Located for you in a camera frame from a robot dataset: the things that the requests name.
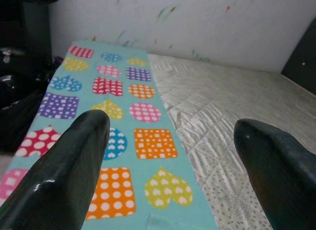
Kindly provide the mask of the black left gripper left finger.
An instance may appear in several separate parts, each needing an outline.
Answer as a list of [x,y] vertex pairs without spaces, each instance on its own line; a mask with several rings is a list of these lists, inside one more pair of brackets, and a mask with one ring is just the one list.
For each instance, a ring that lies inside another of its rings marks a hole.
[[3,230],[79,230],[109,140],[102,110],[82,113],[31,167],[0,208]]

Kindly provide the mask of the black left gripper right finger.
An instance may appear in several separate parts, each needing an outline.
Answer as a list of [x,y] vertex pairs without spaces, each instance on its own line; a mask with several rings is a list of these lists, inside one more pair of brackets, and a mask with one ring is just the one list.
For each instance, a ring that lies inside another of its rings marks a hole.
[[239,119],[234,144],[250,183],[275,230],[316,228],[316,156],[290,133]]

